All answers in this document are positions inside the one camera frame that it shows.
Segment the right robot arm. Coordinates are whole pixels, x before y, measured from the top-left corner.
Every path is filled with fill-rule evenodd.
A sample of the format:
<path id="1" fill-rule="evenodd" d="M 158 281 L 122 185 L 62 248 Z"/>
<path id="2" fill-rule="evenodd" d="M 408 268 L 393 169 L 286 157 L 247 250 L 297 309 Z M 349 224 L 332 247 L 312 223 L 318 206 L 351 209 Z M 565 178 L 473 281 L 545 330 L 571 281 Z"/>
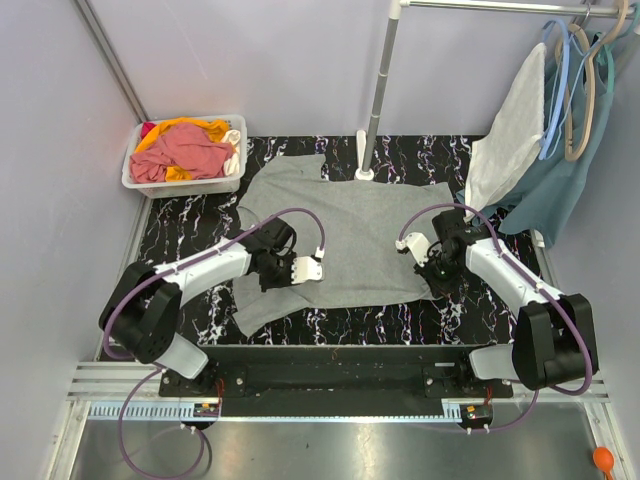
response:
<path id="1" fill-rule="evenodd" d="M 470 272 L 483 280 L 516 318 L 509 345 L 479 347 L 468 355 L 479 380 L 507 380 L 531 391 L 550 388 L 569 396 L 588 391 L 598 354 L 590 302 L 567 295 L 525 267 L 498 239 L 488 221 L 466 222 L 468 207 L 455 203 L 432 208 L 435 241 L 403 228 L 396 242 L 408 251 L 414 271 L 433 293 L 447 294 Z"/>

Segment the grey t shirt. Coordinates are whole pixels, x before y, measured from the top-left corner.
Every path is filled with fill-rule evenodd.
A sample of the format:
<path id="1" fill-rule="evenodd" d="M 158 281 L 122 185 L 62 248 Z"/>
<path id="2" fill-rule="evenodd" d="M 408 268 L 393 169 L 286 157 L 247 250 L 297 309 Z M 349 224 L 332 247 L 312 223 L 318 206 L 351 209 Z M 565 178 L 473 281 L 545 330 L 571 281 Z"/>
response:
<path id="1" fill-rule="evenodd" d="M 301 255 L 314 253 L 319 231 L 326 233 L 321 282 L 263 292 L 255 274 L 234 281 L 234 320 L 245 336 L 305 308 L 386 306 L 436 297 L 395 242 L 415 213 L 451 202 L 449 185 L 328 181 L 321 176 L 324 163 L 322 155 L 276 157 L 254 175 L 239 201 L 244 229 L 281 212 L 297 233 L 295 250 Z"/>

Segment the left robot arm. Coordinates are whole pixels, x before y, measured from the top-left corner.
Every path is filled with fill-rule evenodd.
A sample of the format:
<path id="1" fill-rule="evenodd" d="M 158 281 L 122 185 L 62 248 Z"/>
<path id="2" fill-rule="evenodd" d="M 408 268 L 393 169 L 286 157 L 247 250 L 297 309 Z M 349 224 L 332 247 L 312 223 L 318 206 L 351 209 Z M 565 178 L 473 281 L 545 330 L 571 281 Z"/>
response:
<path id="1" fill-rule="evenodd" d="M 292 284 L 296 232 L 275 218 L 237 239 L 181 262 L 130 264 L 120 277 L 98 324 L 107 339 L 142 364 L 155 364 L 194 380 L 207 367 L 204 351 L 178 333 L 181 310 L 205 291 L 255 273 L 263 289 Z"/>

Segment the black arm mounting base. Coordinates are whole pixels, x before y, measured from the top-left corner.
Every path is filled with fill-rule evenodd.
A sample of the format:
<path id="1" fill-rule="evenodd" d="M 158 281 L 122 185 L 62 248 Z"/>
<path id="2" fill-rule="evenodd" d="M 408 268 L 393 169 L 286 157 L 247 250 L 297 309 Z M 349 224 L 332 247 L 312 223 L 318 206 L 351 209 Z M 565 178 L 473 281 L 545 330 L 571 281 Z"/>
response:
<path id="1" fill-rule="evenodd" d="M 513 396 L 500 379 L 473 377 L 468 346 L 216 346 L 198 380 L 173 371 L 159 394 L 222 395 L 225 420 L 443 419 L 446 400 Z"/>

